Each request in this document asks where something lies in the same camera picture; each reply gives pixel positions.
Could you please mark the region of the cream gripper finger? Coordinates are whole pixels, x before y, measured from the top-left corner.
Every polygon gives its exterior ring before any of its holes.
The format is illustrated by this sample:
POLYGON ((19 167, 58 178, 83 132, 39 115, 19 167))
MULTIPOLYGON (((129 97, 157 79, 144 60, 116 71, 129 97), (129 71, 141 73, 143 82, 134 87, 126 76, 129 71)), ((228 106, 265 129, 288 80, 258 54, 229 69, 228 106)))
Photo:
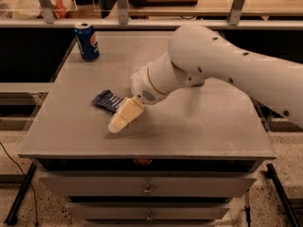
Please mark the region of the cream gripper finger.
POLYGON ((116 113, 112 117, 108 125, 108 130, 112 133, 120 132, 143 112, 144 104, 139 99, 136 97, 126 97, 122 100, 116 113))

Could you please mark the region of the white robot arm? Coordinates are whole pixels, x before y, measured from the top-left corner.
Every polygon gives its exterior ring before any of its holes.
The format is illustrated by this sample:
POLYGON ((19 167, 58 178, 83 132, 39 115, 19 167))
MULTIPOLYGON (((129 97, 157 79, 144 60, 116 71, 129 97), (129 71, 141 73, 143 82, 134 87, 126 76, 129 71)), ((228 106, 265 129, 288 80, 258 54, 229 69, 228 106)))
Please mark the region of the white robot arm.
POLYGON ((132 75, 125 98, 108 130, 117 133, 178 89, 206 79, 232 84, 277 114, 303 128, 303 66, 241 49, 205 26, 181 26, 167 51, 132 75))

